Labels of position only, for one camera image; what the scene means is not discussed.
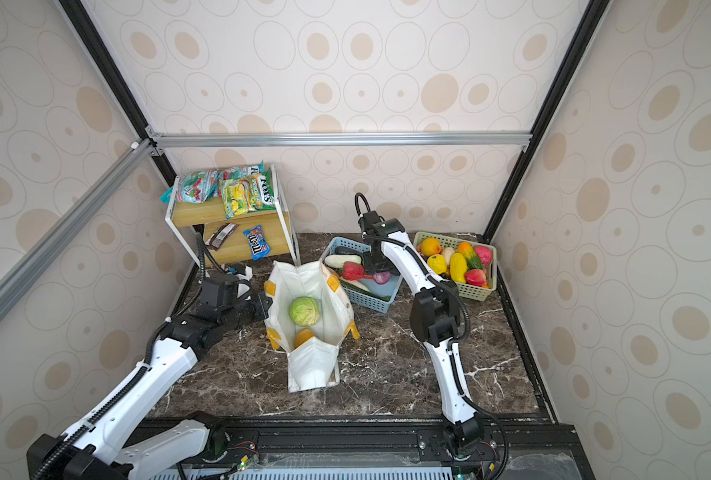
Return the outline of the white eggplant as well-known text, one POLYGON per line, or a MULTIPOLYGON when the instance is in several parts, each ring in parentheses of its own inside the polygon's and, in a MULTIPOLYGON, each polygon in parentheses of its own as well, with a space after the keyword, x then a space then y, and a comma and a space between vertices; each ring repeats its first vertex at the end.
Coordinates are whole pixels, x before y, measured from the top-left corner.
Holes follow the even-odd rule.
POLYGON ((351 287, 358 289, 359 291, 365 292, 366 294, 371 294, 371 290, 365 286, 365 284, 362 284, 361 282, 357 280, 346 280, 343 279, 343 282, 350 285, 351 287))
POLYGON ((333 254, 326 256, 323 260, 324 264, 332 269, 341 270, 345 268, 345 264, 354 263, 357 265, 363 264, 361 256, 352 254, 333 254))

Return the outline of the white grocery bag yellow handles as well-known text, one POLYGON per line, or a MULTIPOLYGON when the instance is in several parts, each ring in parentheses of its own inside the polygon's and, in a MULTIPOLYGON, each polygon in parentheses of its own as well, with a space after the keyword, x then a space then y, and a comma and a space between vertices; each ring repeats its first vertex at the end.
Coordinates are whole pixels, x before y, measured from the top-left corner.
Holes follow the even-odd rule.
POLYGON ((275 262, 264 282, 271 300, 269 316, 264 320, 266 333, 274 350, 287 359, 287 388, 291 393, 327 388, 339 384, 338 354, 347 335, 359 338, 350 300, 338 277, 322 262, 301 266, 275 262), (297 332, 287 309, 295 298, 313 297, 321 308, 321 320, 311 328, 314 337, 294 348, 297 332))

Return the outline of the green plastic basket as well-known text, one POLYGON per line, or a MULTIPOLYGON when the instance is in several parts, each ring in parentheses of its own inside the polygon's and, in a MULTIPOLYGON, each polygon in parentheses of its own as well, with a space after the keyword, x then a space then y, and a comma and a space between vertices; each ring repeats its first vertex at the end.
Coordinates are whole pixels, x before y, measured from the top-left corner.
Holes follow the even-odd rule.
POLYGON ((497 250, 459 238, 417 232, 413 245, 432 272, 457 284, 459 296, 483 301, 497 290, 497 250))

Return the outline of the white wooden two-tier shelf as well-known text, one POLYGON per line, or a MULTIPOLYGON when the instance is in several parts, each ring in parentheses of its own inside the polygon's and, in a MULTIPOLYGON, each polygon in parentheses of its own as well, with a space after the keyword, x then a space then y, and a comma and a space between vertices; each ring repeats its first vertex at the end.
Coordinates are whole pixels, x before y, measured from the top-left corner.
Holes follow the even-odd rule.
POLYGON ((207 248, 210 266, 289 254, 300 264, 298 242, 283 206, 284 194, 273 166, 256 164, 207 169, 178 176, 163 196, 164 220, 198 265, 197 248, 231 224, 223 242, 207 248))

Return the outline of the left diagonal aluminium rail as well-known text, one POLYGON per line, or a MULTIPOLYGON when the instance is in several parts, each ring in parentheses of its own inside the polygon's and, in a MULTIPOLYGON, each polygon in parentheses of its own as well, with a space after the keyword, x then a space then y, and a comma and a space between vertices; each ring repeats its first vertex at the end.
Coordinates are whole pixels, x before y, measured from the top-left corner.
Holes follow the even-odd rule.
POLYGON ((151 156, 150 139, 135 142, 97 182, 47 231, 47 234, 0 280, 0 322, 89 224, 141 160, 151 156))

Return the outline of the green mint snack bag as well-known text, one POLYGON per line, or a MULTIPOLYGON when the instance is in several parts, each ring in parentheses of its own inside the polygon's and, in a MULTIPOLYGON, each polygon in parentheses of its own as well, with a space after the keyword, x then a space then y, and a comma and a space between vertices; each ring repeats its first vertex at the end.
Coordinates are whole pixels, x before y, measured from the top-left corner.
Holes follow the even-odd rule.
POLYGON ((245 166, 245 168, 239 168, 235 173, 231 173, 229 179, 239 179, 247 176, 253 176, 258 186, 262 202, 262 209, 260 211, 273 209, 275 196, 272 184, 272 170, 267 169, 263 163, 249 165, 245 166))

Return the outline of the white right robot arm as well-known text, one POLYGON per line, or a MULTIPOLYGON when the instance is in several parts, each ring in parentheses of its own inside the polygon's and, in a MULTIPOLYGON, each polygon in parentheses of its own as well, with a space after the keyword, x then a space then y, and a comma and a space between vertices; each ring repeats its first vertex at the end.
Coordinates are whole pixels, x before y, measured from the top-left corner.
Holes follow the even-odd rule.
POLYGON ((499 418, 477 405, 467 388, 459 346, 471 333, 471 316, 451 280, 435 273, 411 245, 403 224, 387 219, 369 205, 365 194, 354 196, 359 228, 369 252, 367 272, 399 274, 411 294, 409 323, 413 335, 425 346, 441 392, 445 442, 453 457, 469 457, 481 446, 493 452, 493 471, 509 460, 507 432, 499 418))

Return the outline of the red bell pepper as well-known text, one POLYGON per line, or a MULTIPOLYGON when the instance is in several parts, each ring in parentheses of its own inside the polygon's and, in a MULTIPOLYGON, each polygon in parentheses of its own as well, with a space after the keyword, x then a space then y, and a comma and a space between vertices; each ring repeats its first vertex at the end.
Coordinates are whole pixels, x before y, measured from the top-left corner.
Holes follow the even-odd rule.
POLYGON ((355 262, 345 262, 342 268, 341 277, 346 280, 361 280, 365 278, 367 274, 365 273, 365 268, 355 262))

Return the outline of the purple cabbage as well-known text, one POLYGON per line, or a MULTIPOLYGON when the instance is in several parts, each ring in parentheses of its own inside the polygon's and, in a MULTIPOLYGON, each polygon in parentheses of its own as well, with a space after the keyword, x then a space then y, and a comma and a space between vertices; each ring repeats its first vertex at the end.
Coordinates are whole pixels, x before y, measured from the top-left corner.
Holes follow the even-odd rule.
POLYGON ((373 274, 373 277, 371 279, 379 285, 385 285, 391 281, 391 274, 388 271, 385 272, 377 272, 373 274))

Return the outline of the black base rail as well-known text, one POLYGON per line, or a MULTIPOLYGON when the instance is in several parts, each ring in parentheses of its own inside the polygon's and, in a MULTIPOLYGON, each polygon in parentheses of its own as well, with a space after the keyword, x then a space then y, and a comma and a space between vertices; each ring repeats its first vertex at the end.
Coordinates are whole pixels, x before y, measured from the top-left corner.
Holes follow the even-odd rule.
POLYGON ((447 449, 439 418, 223 417, 225 450, 167 460, 161 479, 591 479, 577 430, 533 416, 491 426, 471 454, 447 449))

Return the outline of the orange fruit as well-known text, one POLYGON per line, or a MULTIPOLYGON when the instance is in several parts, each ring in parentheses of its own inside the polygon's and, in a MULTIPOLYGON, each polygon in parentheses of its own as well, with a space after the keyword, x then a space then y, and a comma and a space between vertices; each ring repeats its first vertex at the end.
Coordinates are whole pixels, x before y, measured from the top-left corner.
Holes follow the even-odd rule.
POLYGON ((425 238, 425 240, 421 241, 421 244, 419 244, 419 250, 421 250, 421 254, 427 258, 439 255, 443 252, 441 242, 432 237, 425 238))

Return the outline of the yellow candy snack bag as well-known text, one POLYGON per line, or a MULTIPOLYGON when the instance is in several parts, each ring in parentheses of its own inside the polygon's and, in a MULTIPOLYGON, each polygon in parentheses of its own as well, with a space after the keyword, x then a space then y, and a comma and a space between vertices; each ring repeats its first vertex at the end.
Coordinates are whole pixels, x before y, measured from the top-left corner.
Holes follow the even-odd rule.
POLYGON ((219 181, 219 194, 226 218, 233 218, 262 209, 262 202, 253 176, 219 181))

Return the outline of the green gummy snack bag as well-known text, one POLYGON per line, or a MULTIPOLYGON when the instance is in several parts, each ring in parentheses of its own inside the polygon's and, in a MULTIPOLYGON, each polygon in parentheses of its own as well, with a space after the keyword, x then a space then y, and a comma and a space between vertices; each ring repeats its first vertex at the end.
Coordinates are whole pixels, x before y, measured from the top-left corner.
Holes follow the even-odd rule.
POLYGON ((166 190, 159 200, 163 203, 174 199, 179 203, 201 204, 217 196, 219 176, 215 169, 188 172, 179 177, 177 186, 166 190))

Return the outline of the green cabbage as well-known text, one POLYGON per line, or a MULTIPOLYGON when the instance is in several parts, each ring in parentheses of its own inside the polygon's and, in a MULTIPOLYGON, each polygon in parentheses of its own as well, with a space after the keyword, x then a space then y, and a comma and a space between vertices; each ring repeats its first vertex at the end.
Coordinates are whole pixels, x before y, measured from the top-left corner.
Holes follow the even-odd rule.
POLYGON ((313 297, 295 298, 287 309, 291 322, 300 328, 311 328, 321 320, 321 308, 313 297))

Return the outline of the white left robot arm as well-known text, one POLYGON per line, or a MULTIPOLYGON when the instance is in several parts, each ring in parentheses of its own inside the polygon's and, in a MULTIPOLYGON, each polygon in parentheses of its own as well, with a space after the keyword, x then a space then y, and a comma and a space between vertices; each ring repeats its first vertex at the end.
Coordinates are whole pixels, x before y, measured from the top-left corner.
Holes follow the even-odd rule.
POLYGON ((271 300, 252 289, 243 265, 199 270, 197 292, 151 334, 143 358, 81 420, 57 436, 41 435, 26 454, 32 479, 150 479, 195 456, 223 456, 218 420, 196 412, 165 432, 131 445, 140 422, 223 337, 263 321, 271 300))

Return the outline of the red apple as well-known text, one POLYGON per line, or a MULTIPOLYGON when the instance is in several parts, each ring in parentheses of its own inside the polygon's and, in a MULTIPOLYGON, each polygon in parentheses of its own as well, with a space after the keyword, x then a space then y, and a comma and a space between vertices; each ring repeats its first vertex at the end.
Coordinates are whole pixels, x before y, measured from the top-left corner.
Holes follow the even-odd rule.
POLYGON ((481 288, 487 288, 487 274, 482 269, 471 269, 465 272, 465 283, 481 288))

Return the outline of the horizontal aluminium rail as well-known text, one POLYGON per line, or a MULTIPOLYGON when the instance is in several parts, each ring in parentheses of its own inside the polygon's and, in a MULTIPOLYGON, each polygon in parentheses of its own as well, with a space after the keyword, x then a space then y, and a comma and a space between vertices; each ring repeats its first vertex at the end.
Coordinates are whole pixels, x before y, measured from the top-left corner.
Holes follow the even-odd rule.
POLYGON ((377 147, 377 146, 457 146, 529 145, 525 131, 489 132, 347 132, 275 134, 162 134, 151 139, 163 148, 265 148, 265 147, 377 147))

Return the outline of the blue plastic basket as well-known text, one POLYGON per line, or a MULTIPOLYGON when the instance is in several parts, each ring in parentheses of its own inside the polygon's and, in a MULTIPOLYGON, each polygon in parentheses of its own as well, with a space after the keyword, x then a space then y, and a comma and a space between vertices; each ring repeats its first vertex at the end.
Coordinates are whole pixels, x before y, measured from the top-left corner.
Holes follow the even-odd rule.
POLYGON ((389 312, 403 278, 397 270, 375 272, 367 244, 335 237, 320 261, 338 277, 352 303, 379 313, 389 312))

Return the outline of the white eggplant upper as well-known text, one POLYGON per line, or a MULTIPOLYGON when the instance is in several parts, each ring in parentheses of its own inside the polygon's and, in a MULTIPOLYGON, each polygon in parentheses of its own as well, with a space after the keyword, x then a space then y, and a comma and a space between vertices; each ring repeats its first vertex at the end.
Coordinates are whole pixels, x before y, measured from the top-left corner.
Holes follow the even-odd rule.
POLYGON ((341 270, 345 268, 345 264, 354 263, 357 265, 363 264, 361 256, 352 254, 333 254, 326 256, 323 260, 324 264, 332 269, 341 270))

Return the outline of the dark eggplant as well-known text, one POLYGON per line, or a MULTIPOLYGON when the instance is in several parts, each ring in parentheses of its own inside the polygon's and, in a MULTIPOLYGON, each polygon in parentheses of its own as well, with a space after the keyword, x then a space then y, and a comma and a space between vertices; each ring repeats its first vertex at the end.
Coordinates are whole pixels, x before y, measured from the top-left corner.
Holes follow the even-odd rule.
POLYGON ((356 256, 361 256, 361 252, 354 250, 350 247, 346 246, 336 246, 334 248, 334 253, 337 255, 356 255, 356 256))

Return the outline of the brown chocolate bar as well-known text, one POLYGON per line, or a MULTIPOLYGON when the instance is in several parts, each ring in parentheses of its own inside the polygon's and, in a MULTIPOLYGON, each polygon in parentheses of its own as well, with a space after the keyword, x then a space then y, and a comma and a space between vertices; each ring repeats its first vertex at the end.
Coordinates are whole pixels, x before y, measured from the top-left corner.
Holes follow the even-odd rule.
POLYGON ((237 230, 237 226, 233 223, 225 223, 219 225, 205 241, 205 246, 209 250, 219 250, 224 242, 237 230))

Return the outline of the white eggplant lower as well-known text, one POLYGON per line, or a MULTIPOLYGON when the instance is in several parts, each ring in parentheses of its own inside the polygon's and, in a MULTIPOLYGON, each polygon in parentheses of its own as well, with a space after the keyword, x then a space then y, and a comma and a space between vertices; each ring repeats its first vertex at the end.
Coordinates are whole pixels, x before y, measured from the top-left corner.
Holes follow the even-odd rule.
POLYGON ((358 289, 359 291, 365 292, 366 294, 371 294, 371 290, 365 286, 365 284, 362 284, 361 282, 357 280, 346 280, 343 279, 343 282, 350 285, 351 287, 358 289))

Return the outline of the pink peach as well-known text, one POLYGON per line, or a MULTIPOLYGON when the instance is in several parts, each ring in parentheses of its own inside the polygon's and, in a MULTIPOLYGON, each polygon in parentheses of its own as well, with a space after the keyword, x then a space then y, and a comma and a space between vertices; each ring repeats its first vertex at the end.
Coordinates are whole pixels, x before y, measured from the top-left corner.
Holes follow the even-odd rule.
POLYGON ((477 257, 479 258, 479 261, 483 265, 489 265, 491 262, 493 262, 493 250, 491 248, 484 246, 484 245, 477 245, 475 246, 475 254, 477 254, 477 257))

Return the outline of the blue candy packet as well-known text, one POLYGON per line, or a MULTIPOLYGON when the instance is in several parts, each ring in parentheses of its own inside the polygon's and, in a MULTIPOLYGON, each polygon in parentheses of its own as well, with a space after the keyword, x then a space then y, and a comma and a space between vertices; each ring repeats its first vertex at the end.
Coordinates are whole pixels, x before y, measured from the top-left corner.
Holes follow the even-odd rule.
POLYGON ((243 235, 246 237, 252 260, 259 260, 269 256, 271 248, 261 225, 244 230, 243 235))

